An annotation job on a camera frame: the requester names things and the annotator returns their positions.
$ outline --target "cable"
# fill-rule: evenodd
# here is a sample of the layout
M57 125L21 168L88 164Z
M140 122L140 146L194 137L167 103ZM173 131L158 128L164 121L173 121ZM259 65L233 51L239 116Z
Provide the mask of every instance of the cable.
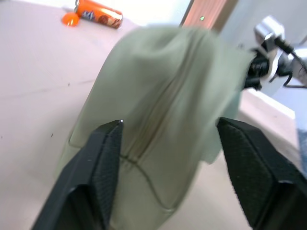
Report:
M306 63L296 54L294 51L294 47L288 44L286 41L282 40L281 38L276 38L275 39L275 44L282 49L285 53L287 54L292 54L294 59L296 59L301 66L304 68L306 74L307 74L307 65ZM296 88L296 89L307 89L307 85L288 85L289 82L292 79L292 74L289 75L287 81L283 84L284 87L286 88Z

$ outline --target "soda can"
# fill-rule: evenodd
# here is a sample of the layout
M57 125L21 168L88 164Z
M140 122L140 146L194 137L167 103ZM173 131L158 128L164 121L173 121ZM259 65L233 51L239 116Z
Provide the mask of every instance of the soda can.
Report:
M120 11L90 0L76 0L75 13L81 18L118 29L123 21Z

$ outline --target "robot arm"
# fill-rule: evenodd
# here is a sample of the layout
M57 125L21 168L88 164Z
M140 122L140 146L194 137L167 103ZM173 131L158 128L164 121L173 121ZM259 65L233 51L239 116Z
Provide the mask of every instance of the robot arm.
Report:
M272 95L282 86L307 88L307 47L291 46L284 41L284 27L276 19L267 16L254 28L259 47L250 65L244 88L255 88ZM288 85L291 78L303 85Z

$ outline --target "orange bottle cap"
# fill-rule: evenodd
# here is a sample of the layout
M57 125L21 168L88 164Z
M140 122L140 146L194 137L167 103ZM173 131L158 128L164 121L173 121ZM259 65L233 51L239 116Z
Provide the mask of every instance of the orange bottle cap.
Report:
M62 18L62 23L67 26L76 26L79 22L79 16L76 13L69 12Z

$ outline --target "wooden door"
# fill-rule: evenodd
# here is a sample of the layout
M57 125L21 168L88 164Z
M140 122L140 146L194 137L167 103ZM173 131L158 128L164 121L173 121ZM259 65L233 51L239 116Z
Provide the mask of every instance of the wooden door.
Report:
M184 25L220 31L238 0L194 0Z

